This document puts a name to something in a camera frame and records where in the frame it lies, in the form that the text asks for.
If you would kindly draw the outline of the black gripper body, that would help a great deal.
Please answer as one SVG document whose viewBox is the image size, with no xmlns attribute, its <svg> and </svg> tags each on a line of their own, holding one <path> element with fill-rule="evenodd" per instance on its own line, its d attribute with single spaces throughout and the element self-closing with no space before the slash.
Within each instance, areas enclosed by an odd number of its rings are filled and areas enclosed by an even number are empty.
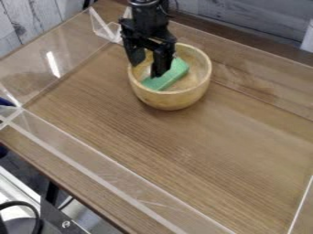
<svg viewBox="0 0 313 234">
<path fill-rule="evenodd" d="M 125 47 L 137 50 L 153 39 L 176 43 L 177 38 L 168 29 L 170 21 L 169 4 L 130 4 L 131 17 L 122 17 L 121 36 Z"/>
</svg>

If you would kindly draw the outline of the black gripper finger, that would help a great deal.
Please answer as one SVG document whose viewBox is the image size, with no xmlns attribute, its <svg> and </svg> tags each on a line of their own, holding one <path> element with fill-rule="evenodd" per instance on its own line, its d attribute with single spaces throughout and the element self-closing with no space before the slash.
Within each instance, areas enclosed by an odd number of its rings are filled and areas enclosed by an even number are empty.
<svg viewBox="0 0 313 234">
<path fill-rule="evenodd" d="M 146 51 L 145 51 L 145 41 L 143 37 L 122 37 L 123 46 L 127 58 L 130 60 L 131 65 L 135 67 L 142 61 L 146 59 Z"/>
<path fill-rule="evenodd" d="M 172 68 L 172 61 L 174 59 L 176 45 L 161 44 L 153 51 L 153 64 L 150 75 L 153 78 L 160 78 Z"/>
</svg>

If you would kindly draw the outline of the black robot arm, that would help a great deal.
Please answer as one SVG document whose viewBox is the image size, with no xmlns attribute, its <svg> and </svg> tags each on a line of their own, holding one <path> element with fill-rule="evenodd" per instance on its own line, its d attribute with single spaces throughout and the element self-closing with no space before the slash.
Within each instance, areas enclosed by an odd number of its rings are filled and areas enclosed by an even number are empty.
<svg viewBox="0 0 313 234">
<path fill-rule="evenodd" d="M 177 37 L 168 29 L 169 0 L 129 0 L 133 17 L 119 18 L 121 37 L 131 65 L 146 59 L 146 50 L 153 52 L 150 75 L 161 78 L 172 69 Z"/>
</svg>

